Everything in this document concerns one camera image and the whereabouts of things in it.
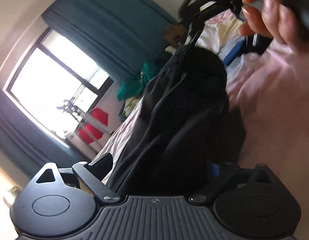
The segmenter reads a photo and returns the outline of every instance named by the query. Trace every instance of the teal curtain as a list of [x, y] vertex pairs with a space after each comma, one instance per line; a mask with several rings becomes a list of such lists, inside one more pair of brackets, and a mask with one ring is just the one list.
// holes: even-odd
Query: teal curtain
[[117, 82], [153, 62], [168, 45], [167, 25], [176, 23], [152, 0], [57, 0], [42, 16]]
[[0, 149], [29, 178], [46, 163], [58, 168], [86, 161], [83, 155], [44, 133], [0, 89]]

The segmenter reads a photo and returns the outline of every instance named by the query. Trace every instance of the red object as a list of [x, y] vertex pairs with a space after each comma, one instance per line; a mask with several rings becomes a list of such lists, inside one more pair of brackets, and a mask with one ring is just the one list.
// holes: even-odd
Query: red object
[[[90, 114], [92, 117], [97, 119], [100, 123], [104, 124], [105, 126], [108, 126], [108, 114], [105, 113], [102, 109], [95, 108], [91, 111]], [[100, 139], [103, 135], [103, 132], [99, 131], [97, 128], [95, 128], [89, 123], [85, 125], [85, 128], [88, 131], [90, 131], [96, 139]], [[78, 135], [87, 144], [94, 142], [94, 140], [89, 137], [89, 135], [85, 132], [84, 129], [80, 129], [78, 132]]]

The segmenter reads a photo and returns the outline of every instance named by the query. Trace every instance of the pink bed sheet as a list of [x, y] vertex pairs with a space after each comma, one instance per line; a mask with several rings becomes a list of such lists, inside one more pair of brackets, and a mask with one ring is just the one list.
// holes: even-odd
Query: pink bed sheet
[[309, 239], [309, 54], [296, 56], [274, 41], [262, 56], [242, 59], [227, 83], [247, 131], [239, 164], [274, 171], [301, 206], [295, 236]]

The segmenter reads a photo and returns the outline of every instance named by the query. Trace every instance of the ridged plastic surface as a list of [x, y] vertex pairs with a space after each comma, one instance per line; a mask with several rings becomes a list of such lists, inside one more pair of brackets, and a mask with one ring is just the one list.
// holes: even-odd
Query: ridged plastic surface
[[[28, 240], [21, 236], [18, 240]], [[208, 208], [191, 206], [183, 197], [130, 196], [104, 207], [96, 221], [67, 240], [242, 240], [224, 229]]]

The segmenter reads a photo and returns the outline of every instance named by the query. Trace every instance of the brown paper bag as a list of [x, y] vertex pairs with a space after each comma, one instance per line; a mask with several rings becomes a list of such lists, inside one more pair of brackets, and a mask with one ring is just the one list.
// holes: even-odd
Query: brown paper bag
[[181, 40], [181, 38], [187, 33], [187, 29], [181, 24], [169, 24], [167, 26], [167, 31], [168, 32], [165, 35], [166, 41], [177, 49], [179, 47], [178, 41]]

